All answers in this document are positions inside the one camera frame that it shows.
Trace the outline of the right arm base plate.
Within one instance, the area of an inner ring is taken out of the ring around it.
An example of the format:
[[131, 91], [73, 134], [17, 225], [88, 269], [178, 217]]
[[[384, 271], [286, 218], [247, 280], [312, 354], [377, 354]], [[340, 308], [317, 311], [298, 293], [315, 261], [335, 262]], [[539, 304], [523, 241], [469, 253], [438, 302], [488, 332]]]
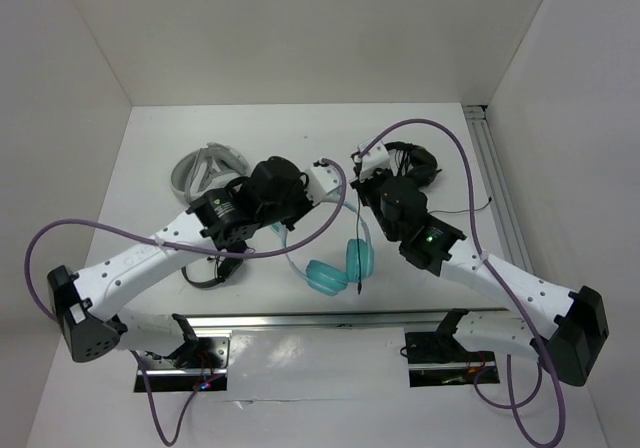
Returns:
[[476, 377], [479, 384], [500, 382], [493, 352], [469, 352], [436, 332], [406, 332], [399, 352], [412, 388], [472, 385]]

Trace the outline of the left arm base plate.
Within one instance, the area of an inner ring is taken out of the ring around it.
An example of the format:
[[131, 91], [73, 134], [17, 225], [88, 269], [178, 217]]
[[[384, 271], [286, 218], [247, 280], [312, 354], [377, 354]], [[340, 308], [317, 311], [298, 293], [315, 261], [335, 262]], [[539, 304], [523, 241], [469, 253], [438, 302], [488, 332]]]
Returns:
[[141, 352], [142, 366], [153, 393], [188, 393], [227, 390], [230, 358], [230, 331], [204, 331], [198, 335], [197, 351], [184, 362]]

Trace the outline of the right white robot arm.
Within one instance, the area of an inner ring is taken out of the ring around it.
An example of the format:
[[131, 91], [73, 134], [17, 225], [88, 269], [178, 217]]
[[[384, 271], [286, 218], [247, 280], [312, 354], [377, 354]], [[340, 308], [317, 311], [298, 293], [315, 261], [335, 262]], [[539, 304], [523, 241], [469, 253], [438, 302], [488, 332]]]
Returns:
[[461, 230], [428, 213], [426, 195], [390, 170], [377, 169], [351, 186], [409, 264], [518, 314], [524, 336], [503, 337], [518, 355], [539, 361], [562, 383], [585, 385], [609, 336], [598, 291], [555, 285], [482, 251]]

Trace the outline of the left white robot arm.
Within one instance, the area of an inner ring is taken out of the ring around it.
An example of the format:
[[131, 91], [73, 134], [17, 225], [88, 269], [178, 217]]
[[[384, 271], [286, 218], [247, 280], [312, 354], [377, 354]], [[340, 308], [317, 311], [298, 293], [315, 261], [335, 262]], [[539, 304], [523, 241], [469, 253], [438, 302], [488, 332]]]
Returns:
[[206, 191], [148, 244], [136, 244], [105, 262], [77, 272], [65, 266], [48, 276], [52, 308], [72, 359], [94, 361], [120, 345], [143, 324], [123, 309], [139, 294], [213, 251], [237, 258], [257, 230], [275, 223], [287, 228], [340, 184], [329, 166], [305, 171], [273, 156], [248, 176]]

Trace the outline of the teal cat-ear headphones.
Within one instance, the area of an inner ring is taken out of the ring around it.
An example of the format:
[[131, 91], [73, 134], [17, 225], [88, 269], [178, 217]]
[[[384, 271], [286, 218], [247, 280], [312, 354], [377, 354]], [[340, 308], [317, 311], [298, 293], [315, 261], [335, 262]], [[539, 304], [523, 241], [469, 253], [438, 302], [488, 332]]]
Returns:
[[360, 204], [343, 203], [342, 211], [349, 211], [355, 217], [354, 231], [350, 239], [328, 253], [328, 258], [309, 259], [302, 266], [290, 253], [285, 255], [290, 269], [312, 290], [326, 296], [336, 296], [350, 285], [355, 285], [357, 293], [360, 293], [363, 282], [373, 275], [375, 249], [360, 208]]

